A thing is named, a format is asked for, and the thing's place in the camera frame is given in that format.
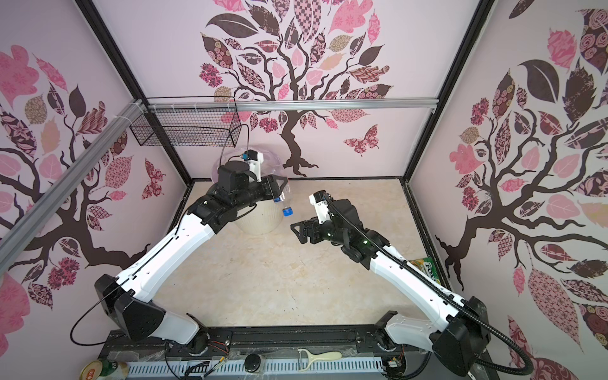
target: black puck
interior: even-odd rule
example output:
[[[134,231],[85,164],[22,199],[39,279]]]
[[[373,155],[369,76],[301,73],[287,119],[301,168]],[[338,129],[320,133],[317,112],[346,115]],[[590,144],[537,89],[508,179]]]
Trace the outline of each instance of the black puck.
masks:
[[[256,372],[260,369],[260,364],[262,360],[260,355],[258,354],[249,354],[245,358],[245,371],[246,372]]]

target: tree trunk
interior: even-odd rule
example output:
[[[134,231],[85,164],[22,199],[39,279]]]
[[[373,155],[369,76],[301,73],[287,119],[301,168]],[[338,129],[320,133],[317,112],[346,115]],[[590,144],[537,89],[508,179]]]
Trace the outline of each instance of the tree trunk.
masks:
[[[295,135],[292,133],[292,129],[298,124],[300,117],[304,115],[307,111],[297,112],[297,111],[286,111],[287,113],[287,122],[283,127],[283,131],[281,132],[281,138],[287,143],[289,147],[289,151],[291,152],[291,157],[283,164],[283,168],[293,168],[294,174],[299,176],[306,177],[306,174],[300,172],[300,167],[303,168],[318,168],[318,165],[309,164],[304,158],[302,158],[302,149],[295,142]]]

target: black frame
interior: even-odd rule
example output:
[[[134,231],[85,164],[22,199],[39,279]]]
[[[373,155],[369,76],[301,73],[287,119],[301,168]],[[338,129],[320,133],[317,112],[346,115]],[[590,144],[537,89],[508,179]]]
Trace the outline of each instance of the black frame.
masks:
[[[129,92],[131,93],[131,95],[134,98],[141,99],[143,104],[146,107],[148,107],[149,103],[146,99],[145,94],[143,93],[143,90],[139,86],[133,72],[129,68],[124,56],[120,52],[116,42],[114,41],[108,28],[106,27],[105,23],[103,22],[102,17],[100,16],[99,12],[97,11],[92,0],[75,0],[75,2],[78,5],[78,8],[82,12],[83,16],[85,17],[85,19],[91,26],[91,29],[95,33],[97,39],[100,41],[105,52],[108,54],[109,59],[112,61],[112,64],[114,65],[114,67],[116,68],[120,77],[124,81],[126,87],[128,88]],[[418,165],[418,163],[424,153],[424,150],[430,140],[430,137],[437,125],[437,122],[439,121],[441,113],[447,106],[449,97],[452,94],[452,91],[454,90],[456,82],[466,64],[466,61],[471,53],[472,48],[474,47],[475,43],[477,42],[477,39],[483,29],[483,26],[488,18],[488,15],[489,15],[493,5],[494,5],[494,0],[480,0],[479,3],[477,4],[477,8],[473,14],[471,22],[469,23],[469,26],[465,33],[465,37],[463,38],[463,41],[461,42],[460,47],[458,48],[456,57],[454,58],[454,61],[452,62],[452,65],[447,74],[447,77],[441,87],[441,90],[440,90],[440,93],[438,96],[437,107],[431,113],[431,115],[429,116],[429,118],[423,128],[423,131],[420,135],[420,138],[418,139],[418,141],[416,143],[416,147],[414,149],[412,157],[409,160],[409,163],[407,165],[406,171],[403,174],[403,176],[290,178],[290,180],[292,180],[292,181],[293,180],[311,181],[311,180],[330,180],[330,179],[399,179],[401,181],[404,195],[407,199],[408,205],[412,212],[412,216],[416,223],[416,228],[418,229],[418,233],[420,234],[420,238],[422,240],[426,253],[428,256],[432,257],[433,260],[436,262],[436,267],[437,267],[437,271],[440,276],[440,281],[441,281],[442,285],[448,289],[450,289],[450,286],[449,286],[449,282],[447,281],[446,273],[443,269],[443,265],[441,265],[441,263],[440,263],[440,258],[437,255],[437,252],[435,250],[435,245],[432,242],[432,239],[429,235],[429,231],[422,218],[422,214],[416,204],[415,198],[413,197],[409,182],[412,179],[416,166]],[[150,118],[149,119],[150,125],[160,125],[159,121],[157,120],[156,116],[153,113],[149,112],[147,115],[148,115],[147,117]],[[190,177],[186,167],[184,166],[184,163],[181,161],[175,148],[169,144],[168,137],[167,137],[165,131],[162,128],[155,128],[154,132],[156,133],[159,140],[162,142],[162,145],[163,145],[165,151],[167,152],[169,158],[171,159],[171,162],[173,163],[173,165],[175,166],[175,169],[178,171],[180,177],[184,180],[184,183],[187,186],[186,191],[184,193],[184,197],[178,207],[178,211],[176,212],[176,214],[173,218],[173,221],[171,223],[171,228],[173,228],[175,225],[177,225],[179,218],[181,217],[181,214],[186,207],[186,202],[188,200],[188,197],[190,196],[190,193],[192,192],[192,188],[193,188],[194,184],[196,182],[200,182],[200,181],[211,181],[211,179]],[[351,332],[359,331],[359,330],[363,331],[363,330],[369,329],[371,326],[373,326],[373,325],[298,326],[297,328],[300,331],[305,330],[305,333],[314,330],[319,335],[317,337],[318,339],[314,339],[313,341],[317,345],[319,345],[318,343],[322,343],[322,342],[327,343],[327,340],[328,340],[328,338],[330,338],[331,334],[336,333],[336,331],[340,331],[340,329],[342,329],[342,332],[341,332],[342,334],[347,334],[344,331],[351,331]],[[270,334],[268,336],[268,339],[270,339],[270,341],[273,341],[273,339],[277,339],[277,337],[282,336],[282,334],[285,334],[288,331],[293,330],[294,328],[296,328],[296,327],[294,327],[294,326],[268,326],[268,327],[256,328],[256,329],[261,329],[260,334]],[[251,328],[251,327],[215,328],[214,330],[217,330],[217,331],[221,330],[222,334],[230,333],[230,335],[233,336],[232,334],[234,334],[235,332],[241,331],[241,329],[244,329],[242,331],[253,332],[253,330],[251,330],[251,329],[255,329],[255,328]],[[120,331],[113,331],[110,333],[110,338],[115,338],[115,340],[113,340],[112,342],[108,342],[104,346],[102,352],[100,353],[100,358],[107,357],[107,354],[109,352],[108,349],[110,349],[111,347],[118,347],[121,345],[128,346],[128,347],[134,346],[133,343],[130,341],[122,342],[121,338],[120,338],[121,334],[122,333]],[[141,344],[148,345],[148,346],[150,346],[150,345],[155,346],[155,345],[159,344],[159,342],[156,341],[159,339],[156,339],[156,338],[148,338],[148,339],[151,339],[151,341],[146,340],[145,342],[142,342]],[[268,345],[268,342],[263,342],[263,343],[254,342],[254,343],[250,344],[250,346],[255,348],[255,347],[258,347],[258,346],[261,346],[264,344]],[[182,354],[180,354],[180,353],[173,353],[173,352],[171,352],[171,353],[173,354],[172,356],[182,356]],[[487,354],[487,351],[485,353],[485,356],[486,356],[485,359],[489,360],[489,355]],[[490,370],[490,369],[486,369],[486,370],[488,371],[490,378],[498,379],[498,375],[497,375],[496,371]]]

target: tree mural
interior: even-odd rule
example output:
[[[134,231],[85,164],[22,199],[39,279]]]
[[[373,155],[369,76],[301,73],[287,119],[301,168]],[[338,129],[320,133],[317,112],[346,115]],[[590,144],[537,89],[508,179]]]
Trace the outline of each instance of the tree mural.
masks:
[[[220,96],[227,95],[250,101],[288,97],[292,100],[384,98],[392,87],[376,84],[389,67],[372,66],[382,49],[382,46],[373,46],[380,33],[376,13],[366,19],[373,7],[372,0],[361,3],[358,0],[293,0],[293,17],[287,17],[291,0],[252,0],[245,2],[247,9],[241,0],[214,2],[234,12],[214,16],[207,23],[208,27],[219,27],[231,38],[221,40],[208,36],[207,31],[202,33],[205,50],[215,66],[203,64],[199,76],[209,86],[217,87],[216,101],[222,101]],[[335,36],[329,44],[325,30],[319,30],[326,17],[322,7],[328,8],[327,16],[333,13],[327,34],[334,30],[346,33]],[[367,28],[355,32],[362,26]],[[209,33],[216,33],[213,28],[208,29]],[[221,86],[228,80],[235,87]],[[283,167],[293,168],[295,174],[303,177],[306,174],[301,173],[300,168],[318,165],[302,157],[293,133],[296,126],[317,128],[317,122],[321,121],[330,128],[338,128],[336,122],[349,123],[367,115],[362,109],[332,110],[329,111],[331,117],[315,110],[239,113],[240,120],[248,121],[251,130],[259,126],[270,133],[282,128],[281,138],[291,152]],[[232,115],[226,115],[225,120],[229,123]],[[373,135],[368,133],[363,139],[348,139],[344,143],[362,154],[378,145],[377,130],[373,131]]]
[[[38,92],[33,84],[40,75],[28,67],[29,54],[23,47],[12,46],[12,53],[13,57],[0,53],[3,68],[0,91],[11,107],[16,96]],[[68,92],[65,79],[50,63],[39,58],[36,62],[46,75],[49,88],[27,101],[24,114],[29,125],[17,118],[14,110],[0,105],[1,123],[8,137],[0,147],[0,183],[4,185],[0,191],[0,213],[16,214],[12,220],[0,216],[0,224],[7,229],[12,229],[42,197],[48,184],[52,185],[75,162],[77,149],[86,149],[91,144],[85,135],[101,133],[108,123],[103,102],[87,111],[78,86]],[[66,97],[69,109],[65,107]],[[62,144],[61,138],[66,135],[69,143]],[[74,284],[82,258],[90,266],[110,264],[125,269],[146,253],[147,245],[129,256],[122,251],[95,247],[92,240],[92,233],[103,231],[100,220],[112,216],[102,204],[120,201],[127,195],[120,190],[131,172],[132,157],[120,155],[126,144],[127,134],[123,133],[57,210],[61,223],[29,243],[25,253],[35,251],[37,255],[17,261],[9,268],[30,267],[21,283],[27,282],[29,297],[37,303],[52,309],[52,292]],[[148,170],[150,178],[161,181],[162,173],[154,172],[153,166],[151,170],[152,173]],[[96,192],[103,188],[109,190]]]
[[[448,273],[453,266],[464,290],[461,261],[477,234],[489,230],[488,244],[497,243],[499,260],[514,254],[516,291],[524,292],[528,276],[528,291],[547,319],[580,345],[579,309],[589,330],[608,349],[607,309],[587,305],[589,301],[608,303],[608,296],[586,281],[604,275],[608,264],[588,260],[583,252],[568,253],[559,245],[580,241],[608,249],[605,239],[582,230],[593,224],[608,227],[608,204],[597,199],[608,194],[608,169],[587,169],[608,160],[604,138],[608,83],[597,96],[593,78],[596,75],[601,83],[608,79],[608,12],[579,12],[584,27],[578,49],[572,33],[551,30],[548,52],[555,66],[544,60],[523,62],[525,85],[516,84],[509,70],[491,106],[487,98],[473,106],[473,126],[463,131],[463,143],[449,155],[463,174],[456,188],[463,191],[462,204],[469,215],[457,245],[436,238],[447,253]],[[568,71],[565,86],[560,86],[564,79],[560,71]],[[533,102],[528,95],[535,98]],[[589,200],[576,201],[582,197]],[[530,266],[521,259],[526,253]],[[539,263],[558,275],[580,279],[560,282],[542,272]],[[585,304],[573,301],[566,290]]]

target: brown leaf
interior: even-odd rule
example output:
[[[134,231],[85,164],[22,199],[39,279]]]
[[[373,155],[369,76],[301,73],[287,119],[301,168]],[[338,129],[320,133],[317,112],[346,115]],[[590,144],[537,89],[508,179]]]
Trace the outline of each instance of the brown leaf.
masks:
[[[595,278],[604,274],[608,270],[608,265],[601,260],[583,260],[574,264],[569,270],[584,278]]]

